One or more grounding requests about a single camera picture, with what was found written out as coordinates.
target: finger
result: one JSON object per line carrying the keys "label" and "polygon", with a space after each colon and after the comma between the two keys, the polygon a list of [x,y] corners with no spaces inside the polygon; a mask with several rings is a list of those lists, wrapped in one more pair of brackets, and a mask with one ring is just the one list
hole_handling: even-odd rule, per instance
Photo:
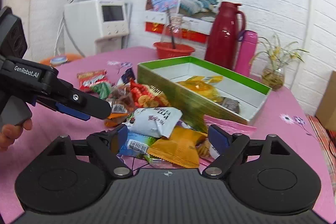
{"label": "finger", "polygon": [[22,126],[13,126],[12,124],[6,124],[2,127],[1,133],[10,139],[17,139],[21,136],[22,131]]}
{"label": "finger", "polygon": [[5,148],[14,143],[14,139],[10,139],[3,134],[0,134],[0,147]]}
{"label": "finger", "polygon": [[24,123],[23,123],[23,127],[25,130],[31,130],[33,128],[33,122],[31,119],[28,119],[26,120]]}

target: red thermos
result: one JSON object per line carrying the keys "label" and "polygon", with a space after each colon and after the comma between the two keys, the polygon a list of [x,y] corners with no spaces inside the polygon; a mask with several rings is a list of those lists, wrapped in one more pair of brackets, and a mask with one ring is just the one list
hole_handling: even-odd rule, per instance
{"label": "red thermos", "polygon": [[[230,70],[236,56],[238,33],[245,29],[245,15],[238,10],[238,6],[241,4],[221,3],[205,53],[205,60]],[[241,30],[238,30],[237,14],[243,18]]]}

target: yellow flower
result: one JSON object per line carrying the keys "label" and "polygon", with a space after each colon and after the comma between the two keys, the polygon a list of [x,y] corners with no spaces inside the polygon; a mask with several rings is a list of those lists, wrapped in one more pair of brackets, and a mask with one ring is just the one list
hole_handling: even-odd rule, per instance
{"label": "yellow flower", "polygon": [[280,53],[280,47],[276,47],[273,54],[277,55],[279,53]]}
{"label": "yellow flower", "polygon": [[298,58],[300,55],[296,52],[295,54],[291,54],[291,59]]}

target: display screen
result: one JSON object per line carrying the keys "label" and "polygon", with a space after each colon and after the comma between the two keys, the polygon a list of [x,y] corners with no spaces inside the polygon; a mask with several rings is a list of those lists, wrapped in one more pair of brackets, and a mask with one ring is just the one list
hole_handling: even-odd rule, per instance
{"label": "display screen", "polygon": [[121,6],[102,6],[104,22],[124,20]]}

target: table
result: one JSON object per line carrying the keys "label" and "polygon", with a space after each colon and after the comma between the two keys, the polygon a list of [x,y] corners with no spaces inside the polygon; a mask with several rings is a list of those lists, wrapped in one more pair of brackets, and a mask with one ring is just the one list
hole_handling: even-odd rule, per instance
{"label": "table", "polygon": [[[78,87],[76,74],[83,71],[105,68],[110,81],[117,81],[125,69],[118,74],[118,68],[108,65],[108,61],[132,62],[134,72],[137,73],[137,63],[155,59],[157,54],[154,49],[132,47],[90,56],[57,69],[59,78]],[[96,118],[84,122],[41,105],[31,110],[33,129],[23,132],[7,152],[0,154],[0,213],[5,223],[12,222],[23,213],[14,192],[16,177],[51,141],[61,134],[68,134],[72,139],[84,139],[91,133],[106,130],[103,121]],[[297,124],[283,121],[280,117],[282,114],[303,118],[306,121],[305,130]],[[336,220],[336,208],[329,173],[313,129],[292,93],[286,87],[271,92],[253,126],[257,128],[253,138],[265,139],[270,133],[279,135],[316,171],[322,187],[314,211],[333,223]]]}

